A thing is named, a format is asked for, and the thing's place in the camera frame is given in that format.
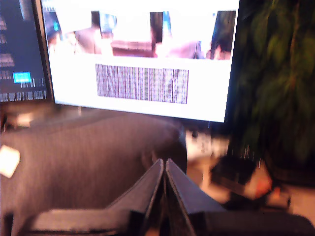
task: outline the webpage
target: webpage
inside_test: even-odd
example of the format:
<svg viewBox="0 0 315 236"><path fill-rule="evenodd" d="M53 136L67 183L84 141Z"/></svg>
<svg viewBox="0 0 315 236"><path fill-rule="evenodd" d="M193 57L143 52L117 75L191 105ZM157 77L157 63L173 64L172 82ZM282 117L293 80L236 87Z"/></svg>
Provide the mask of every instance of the webpage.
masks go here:
<svg viewBox="0 0 315 236"><path fill-rule="evenodd" d="M56 103L224 122L239 0L44 0Z"/></svg>

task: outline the barcode-like pattern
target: barcode-like pattern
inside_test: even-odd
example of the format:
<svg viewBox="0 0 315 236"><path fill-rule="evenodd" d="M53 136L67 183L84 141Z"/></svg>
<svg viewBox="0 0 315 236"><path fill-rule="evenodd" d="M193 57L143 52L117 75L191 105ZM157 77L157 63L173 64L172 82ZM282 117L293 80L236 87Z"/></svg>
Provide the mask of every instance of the barcode-like pattern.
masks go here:
<svg viewBox="0 0 315 236"><path fill-rule="evenodd" d="M96 64L103 97L187 104L189 71Z"/></svg>

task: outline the sticky note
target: sticky note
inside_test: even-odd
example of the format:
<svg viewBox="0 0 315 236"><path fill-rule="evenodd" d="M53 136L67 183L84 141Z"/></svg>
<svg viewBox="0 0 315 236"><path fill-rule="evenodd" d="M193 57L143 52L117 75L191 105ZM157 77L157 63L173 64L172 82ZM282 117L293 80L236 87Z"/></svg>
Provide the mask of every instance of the sticky note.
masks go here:
<svg viewBox="0 0 315 236"><path fill-rule="evenodd" d="M0 174L11 178L20 163L20 152L3 145L0 149Z"/></svg>

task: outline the houseplant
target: houseplant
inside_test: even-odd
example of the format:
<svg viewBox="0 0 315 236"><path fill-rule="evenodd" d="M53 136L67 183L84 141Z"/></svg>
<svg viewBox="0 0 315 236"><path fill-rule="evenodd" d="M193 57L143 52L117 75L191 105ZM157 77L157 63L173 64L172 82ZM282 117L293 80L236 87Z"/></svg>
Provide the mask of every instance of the houseplant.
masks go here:
<svg viewBox="0 0 315 236"><path fill-rule="evenodd" d="M233 136L285 169L315 167L315 1L245 1Z"/></svg>

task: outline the monitor screen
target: monitor screen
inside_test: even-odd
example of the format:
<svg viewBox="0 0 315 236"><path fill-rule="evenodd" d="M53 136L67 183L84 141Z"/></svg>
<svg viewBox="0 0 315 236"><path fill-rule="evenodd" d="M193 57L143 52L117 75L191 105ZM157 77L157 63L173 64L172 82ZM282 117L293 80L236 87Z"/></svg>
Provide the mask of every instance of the monitor screen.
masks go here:
<svg viewBox="0 0 315 236"><path fill-rule="evenodd" d="M1 0L0 28L0 103L47 99L32 1Z"/></svg>
<svg viewBox="0 0 315 236"><path fill-rule="evenodd" d="M42 0L55 102L224 122L238 7Z"/></svg>

